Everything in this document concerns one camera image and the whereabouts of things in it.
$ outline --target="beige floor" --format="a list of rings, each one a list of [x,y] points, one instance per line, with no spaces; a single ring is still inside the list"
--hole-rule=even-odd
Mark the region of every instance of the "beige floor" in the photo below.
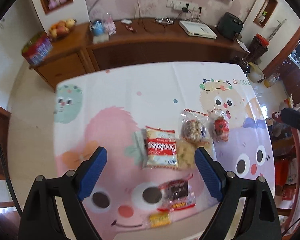
[[[12,115],[8,137],[8,165],[18,201],[23,206],[37,175],[42,174],[46,178],[53,178],[57,175],[53,156],[55,94],[34,70],[26,69],[17,83],[10,100]],[[258,99],[262,101],[262,104],[267,105],[268,110],[273,110],[286,98],[282,84],[276,84],[274,88],[268,90],[263,89],[262,86],[262,84],[253,84],[254,89],[259,88]],[[57,205],[67,236],[75,239],[60,198],[57,199]],[[185,233],[184,223],[188,223],[186,228],[191,230],[193,228],[194,234],[202,231],[205,228],[203,220],[208,222],[213,212],[214,208],[211,208],[208,213],[173,223],[170,228],[172,235],[176,236],[173,239],[181,239],[190,235]],[[153,239],[155,238],[153,234],[161,234],[161,231],[162,229],[148,232],[147,237],[144,237],[141,232],[133,232],[129,234],[129,237],[117,236],[115,239]]]

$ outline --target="green cartoon character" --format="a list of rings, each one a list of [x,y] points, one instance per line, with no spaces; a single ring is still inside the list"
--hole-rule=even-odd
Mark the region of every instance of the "green cartoon character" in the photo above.
[[[57,89],[54,121],[70,123],[78,116],[82,107],[82,90],[75,85],[62,85]]]

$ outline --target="tablecloth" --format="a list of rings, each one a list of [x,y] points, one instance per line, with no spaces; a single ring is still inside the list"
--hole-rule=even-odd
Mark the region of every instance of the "tablecloth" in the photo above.
[[[148,194],[171,179],[189,181],[196,205],[173,212],[174,221],[217,203],[197,169],[141,169],[136,133],[145,126],[175,130],[185,109],[208,113],[222,109],[229,121],[229,141],[215,142],[214,156],[226,171],[255,179],[263,175],[274,187],[269,133],[252,87],[237,65],[167,62],[100,71],[60,83],[56,90],[54,150],[58,175],[76,169],[98,146],[108,161],[83,205],[104,240],[119,232],[146,228],[156,211]]]

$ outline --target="power outlet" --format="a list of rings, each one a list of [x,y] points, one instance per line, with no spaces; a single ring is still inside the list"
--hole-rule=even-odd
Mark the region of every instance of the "power outlet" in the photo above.
[[[189,4],[188,9],[191,11],[197,10],[199,7],[197,3],[181,1],[181,0],[167,0],[167,7],[173,8],[174,10],[181,11],[183,7],[186,7],[187,3]]]

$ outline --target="brown wooden tv stand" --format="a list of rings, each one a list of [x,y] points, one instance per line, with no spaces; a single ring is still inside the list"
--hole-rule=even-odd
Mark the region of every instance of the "brown wooden tv stand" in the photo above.
[[[237,42],[222,37],[214,27],[215,40],[190,37],[178,22],[160,25],[152,18],[132,21],[135,32],[116,21],[116,34],[97,44],[92,43],[89,24],[78,25],[67,37],[54,42],[44,62],[33,68],[55,88],[65,79],[109,68],[169,61],[228,62],[234,56],[247,55]]]

